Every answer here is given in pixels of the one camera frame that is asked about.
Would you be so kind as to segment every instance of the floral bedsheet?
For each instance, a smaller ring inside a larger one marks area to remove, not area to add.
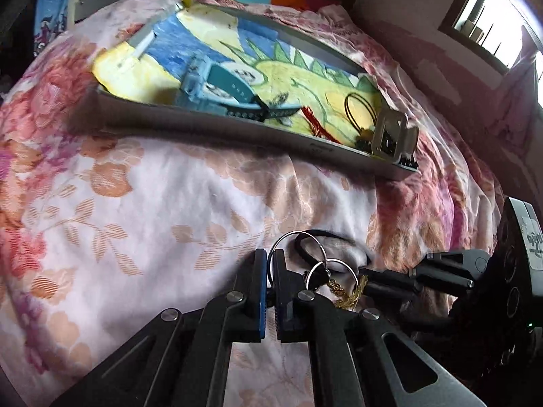
[[[353,266],[366,254],[402,270],[428,251],[493,248],[498,182],[339,6],[245,9],[376,77],[421,128],[420,174],[404,182],[259,148],[68,134],[67,116],[96,85],[93,59],[171,1],[100,10],[51,43],[0,109],[0,365],[31,407],[48,405],[162,309],[203,307],[243,255],[292,229],[351,237]],[[428,307],[446,313],[449,301],[430,293]],[[276,341],[272,311],[267,325],[263,344],[234,345],[225,406],[310,407],[307,346]]]

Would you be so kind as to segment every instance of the key ring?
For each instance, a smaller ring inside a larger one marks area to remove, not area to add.
[[[281,243],[284,239],[286,239],[287,237],[291,236],[291,235],[294,235],[294,234],[305,234],[306,236],[308,237],[311,237],[316,243],[317,245],[319,245],[319,248],[320,248],[320,251],[322,253],[322,258],[324,260],[321,260],[319,263],[317,263],[316,266],[319,266],[320,264],[323,264],[324,265],[324,268],[326,269],[326,272],[328,274],[330,274],[329,270],[328,270],[328,257],[326,256],[326,252],[324,251],[324,247],[322,246],[322,244],[317,240],[317,238],[314,236],[314,235],[311,235],[309,234],[308,232],[305,232],[305,231],[290,231],[289,233],[286,233],[286,234],[283,234],[281,237],[279,237],[279,239],[277,239],[275,241],[275,243],[273,244],[273,246],[271,247],[271,250],[270,250],[270,254],[268,254],[268,261],[267,261],[267,274],[268,274],[268,280],[270,282],[270,285],[273,287],[273,279],[272,279],[272,257],[273,257],[273,253],[275,252],[275,250],[277,249],[277,245],[279,243]],[[311,273],[316,269],[315,266],[313,266],[313,269],[311,269]]]
[[[332,263],[339,263],[340,265],[343,265],[345,266],[349,272],[351,273],[352,275],[352,278],[355,279],[355,283],[356,283],[356,289],[358,289],[358,277],[356,276],[355,272],[352,270],[352,268],[347,265],[347,263],[345,263],[344,261],[342,260],[338,260],[338,259],[327,259],[327,261],[331,261]],[[317,269],[321,264],[323,264],[324,262],[321,260],[319,263],[317,263],[315,266],[313,266],[313,268],[311,268],[311,270],[309,271],[309,274],[307,274],[307,277],[306,277],[306,289],[309,290],[309,280],[311,280],[311,275],[313,274],[313,272],[315,271],[315,269]]]

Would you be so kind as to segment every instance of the pink wall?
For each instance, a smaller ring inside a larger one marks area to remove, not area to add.
[[[395,58],[477,155],[500,180],[506,194],[531,202],[541,218],[543,170],[534,140],[524,161],[485,133],[481,117],[492,108],[492,91],[502,76],[469,49],[438,31],[453,0],[357,0],[352,16]],[[543,122],[536,128],[543,136]]]

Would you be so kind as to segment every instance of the red string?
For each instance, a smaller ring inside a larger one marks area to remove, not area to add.
[[[326,129],[320,124],[319,120],[313,114],[313,110],[311,110],[309,107],[302,107],[302,113],[309,122],[313,136],[317,136],[318,138],[326,138],[332,142],[335,142],[336,144],[341,144],[340,141],[329,134],[329,132],[326,131]]]

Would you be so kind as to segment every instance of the curtain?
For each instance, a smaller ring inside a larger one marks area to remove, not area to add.
[[[519,155],[526,152],[530,126],[540,114],[537,52],[536,44],[523,26],[519,56],[495,91],[495,108],[484,115],[487,130]]]

